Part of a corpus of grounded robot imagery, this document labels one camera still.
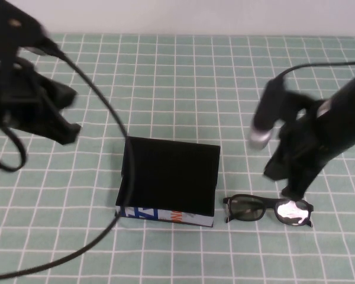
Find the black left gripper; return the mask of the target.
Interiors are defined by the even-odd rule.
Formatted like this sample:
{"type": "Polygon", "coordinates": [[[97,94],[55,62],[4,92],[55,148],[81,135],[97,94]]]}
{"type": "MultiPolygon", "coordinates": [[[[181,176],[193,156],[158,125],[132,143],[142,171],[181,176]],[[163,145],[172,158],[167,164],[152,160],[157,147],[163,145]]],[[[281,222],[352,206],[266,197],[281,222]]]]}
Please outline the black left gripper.
{"type": "Polygon", "coordinates": [[[40,133],[61,145],[72,144],[81,131],[60,110],[72,106],[78,93],[39,74],[28,60],[17,58],[8,85],[0,84],[0,128],[40,133]]]}

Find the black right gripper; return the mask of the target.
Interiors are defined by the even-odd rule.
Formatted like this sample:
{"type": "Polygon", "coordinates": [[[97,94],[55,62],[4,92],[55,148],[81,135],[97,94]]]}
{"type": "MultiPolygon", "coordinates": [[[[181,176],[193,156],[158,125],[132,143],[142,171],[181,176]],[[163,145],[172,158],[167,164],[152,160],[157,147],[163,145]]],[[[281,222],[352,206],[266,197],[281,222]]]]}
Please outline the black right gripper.
{"type": "Polygon", "coordinates": [[[330,102],[284,104],[279,147],[265,165],[263,175],[273,181],[289,178],[282,196],[290,200],[301,200],[325,165],[319,157],[324,142],[316,121],[330,109],[330,102]]]}

